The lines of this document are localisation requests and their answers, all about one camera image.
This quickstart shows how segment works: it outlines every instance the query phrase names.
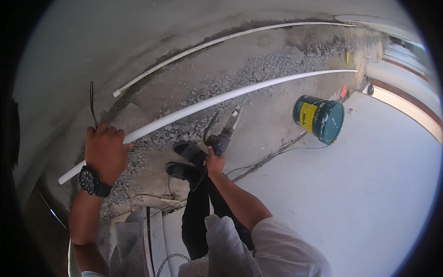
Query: wristwatch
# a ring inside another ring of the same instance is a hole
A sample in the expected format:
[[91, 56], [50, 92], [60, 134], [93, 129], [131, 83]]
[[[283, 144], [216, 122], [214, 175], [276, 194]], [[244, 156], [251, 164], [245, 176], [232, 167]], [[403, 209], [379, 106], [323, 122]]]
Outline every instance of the wristwatch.
[[82, 167], [78, 175], [78, 181], [82, 190], [89, 195], [107, 197], [111, 193], [112, 186], [100, 182], [97, 173], [87, 165]]

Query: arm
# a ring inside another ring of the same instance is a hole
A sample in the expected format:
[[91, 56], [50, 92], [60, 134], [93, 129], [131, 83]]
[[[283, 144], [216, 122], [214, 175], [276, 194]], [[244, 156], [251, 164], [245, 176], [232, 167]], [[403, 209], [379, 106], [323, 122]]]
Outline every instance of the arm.
[[246, 228], [252, 231], [258, 222], [272, 217], [271, 212], [257, 197], [239, 188], [223, 174], [225, 166], [223, 153], [217, 157], [214, 155], [213, 149], [208, 147], [206, 165], [209, 178], [225, 199], [232, 213]]
[[[112, 186], [128, 164], [131, 145], [123, 145], [124, 131], [100, 123], [97, 130], [86, 130], [86, 164], [101, 182]], [[80, 191], [69, 216], [72, 250], [80, 271], [90, 270], [108, 275], [108, 266], [97, 248], [100, 207], [103, 199]]]

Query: yellow label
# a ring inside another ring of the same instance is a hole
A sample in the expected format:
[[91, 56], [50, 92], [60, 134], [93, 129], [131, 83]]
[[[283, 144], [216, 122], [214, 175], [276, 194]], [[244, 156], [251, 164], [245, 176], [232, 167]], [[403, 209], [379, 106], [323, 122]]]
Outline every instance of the yellow label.
[[303, 103], [302, 108], [300, 109], [300, 125], [306, 131], [312, 133], [312, 120], [314, 119], [315, 111], [317, 110], [317, 106]]

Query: paint bucket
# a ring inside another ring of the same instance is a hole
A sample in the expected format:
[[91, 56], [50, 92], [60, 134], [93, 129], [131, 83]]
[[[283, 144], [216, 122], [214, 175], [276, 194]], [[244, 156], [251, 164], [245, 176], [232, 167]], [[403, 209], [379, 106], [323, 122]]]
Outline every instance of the paint bucket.
[[342, 129], [345, 109], [334, 100], [303, 95], [295, 103], [292, 116], [299, 126], [330, 145]]

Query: black pants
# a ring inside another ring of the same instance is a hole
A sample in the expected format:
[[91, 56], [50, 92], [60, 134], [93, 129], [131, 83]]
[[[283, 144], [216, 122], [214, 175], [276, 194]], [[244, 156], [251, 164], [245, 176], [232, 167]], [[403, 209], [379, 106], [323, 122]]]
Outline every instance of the black pants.
[[214, 213], [220, 218], [226, 215], [232, 218], [241, 241], [249, 250], [253, 250], [251, 233], [232, 214], [214, 183], [206, 177], [197, 190], [189, 192], [185, 213], [182, 217], [182, 239], [191, 260], [201, 258], [208, 253], [205, 226], [205, 217], [209, 216], [208, 196], [211, 197]]

